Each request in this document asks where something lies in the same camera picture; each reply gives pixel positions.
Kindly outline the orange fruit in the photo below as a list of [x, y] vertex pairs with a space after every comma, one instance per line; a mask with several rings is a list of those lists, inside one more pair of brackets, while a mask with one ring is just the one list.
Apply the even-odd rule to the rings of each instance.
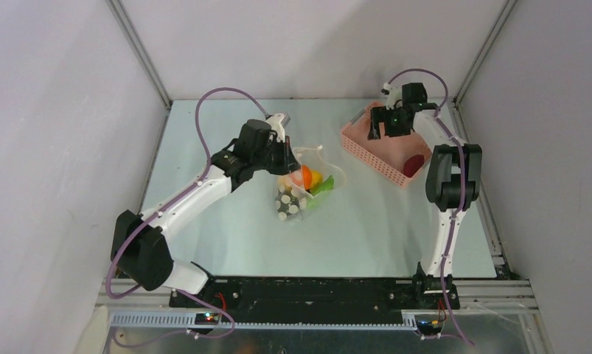
[[310, 168], [302, 165], [299, 170], [291, 174], [291, 179], [296, 186], [301, 187], [303, 190], [309, 190]]

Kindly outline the yellow lemon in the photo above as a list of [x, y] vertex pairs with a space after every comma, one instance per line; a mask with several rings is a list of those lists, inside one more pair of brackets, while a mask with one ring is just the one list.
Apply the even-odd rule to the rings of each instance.
[[323, 176], [320, 172], [316, 170], [310, 171], [310, 184], [309, 184], [309, 191], [313, 192], [315, 188], [317, 188], [323, 182]]

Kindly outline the clear dotted zip top bag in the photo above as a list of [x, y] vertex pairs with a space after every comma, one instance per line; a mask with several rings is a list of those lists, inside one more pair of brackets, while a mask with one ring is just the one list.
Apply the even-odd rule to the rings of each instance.
[[324, 159], [323, 146], [295, 147], [293, 152], [301, 168], [275, 184], [274, 206], [281, 221], [306, 218], [347, 182], [344, 170]]

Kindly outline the dark green avocado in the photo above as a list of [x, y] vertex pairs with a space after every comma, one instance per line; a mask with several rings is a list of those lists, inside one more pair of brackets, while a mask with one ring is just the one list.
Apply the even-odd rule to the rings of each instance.
[[301, 220], [307, 208], [307, 199], [291, 191], [282, 191], [277, 193], [275, 207], [281, 221]]

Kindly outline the green cucumber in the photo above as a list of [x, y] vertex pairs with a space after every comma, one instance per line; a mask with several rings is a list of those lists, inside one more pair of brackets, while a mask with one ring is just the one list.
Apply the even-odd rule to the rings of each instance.
[[307, 202], [308, 209], [315, 209], [327, 198], [329, 192], [334, 189], [335, 179], [329, 175], [319, 185], [310, 191], [311, 198]]

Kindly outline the red fruit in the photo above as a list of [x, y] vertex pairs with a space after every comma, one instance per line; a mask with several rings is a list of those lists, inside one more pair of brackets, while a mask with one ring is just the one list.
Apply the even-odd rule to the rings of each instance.
[[407, 178], [412, 178], [423, 168], [424, 164], [425, 157], [423, 155], [414, 155], [405, 161], [402, 173]]

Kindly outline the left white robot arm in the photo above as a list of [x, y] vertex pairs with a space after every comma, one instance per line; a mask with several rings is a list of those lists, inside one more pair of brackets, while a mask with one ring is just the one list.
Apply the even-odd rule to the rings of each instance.
[[129, 276], [138, 288], [182, 290], [198, 307], [211, 305], [216, 287], [209, 282], [210, 273], [193, 262], [173, 258], [169, 245], [202, 211], [257, 171], [285, 176], [300, 168], [285, 133], [289, 120], [284, 113], [248, 120], [239, 136], [215, 153], [209, 166], [181, 191], [144, 212], [121, 213], [111, 247], [113, 268]]

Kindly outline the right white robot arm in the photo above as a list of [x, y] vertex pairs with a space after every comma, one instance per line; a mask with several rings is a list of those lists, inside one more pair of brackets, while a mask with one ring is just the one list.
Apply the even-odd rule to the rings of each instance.
[[462, 219], [479, 195], [482, 149], [446, 126], [422, 83], [400, 88], [384, 83], [381, 92], [386, 103], [371, 109], [368, 138], [415, 132], [431, 149], [425, 195], [433, 205], [436, 234], [432, 250], [417, 264], [411, 289], [416, 305], [431, 308], [452, 289], [453, 251]]

